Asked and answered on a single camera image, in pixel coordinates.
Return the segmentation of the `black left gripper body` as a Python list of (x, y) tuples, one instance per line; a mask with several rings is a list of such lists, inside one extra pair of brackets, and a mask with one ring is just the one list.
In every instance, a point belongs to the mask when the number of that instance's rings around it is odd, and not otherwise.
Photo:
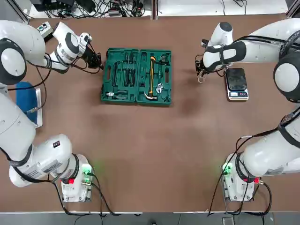
[(95, 62), (95, 53), (92, 49), (90, 49), (88, 46), (86, 46), (85, 51), (82, 55), (82, 59), (86, 62), (86, 63), (93, 63)]

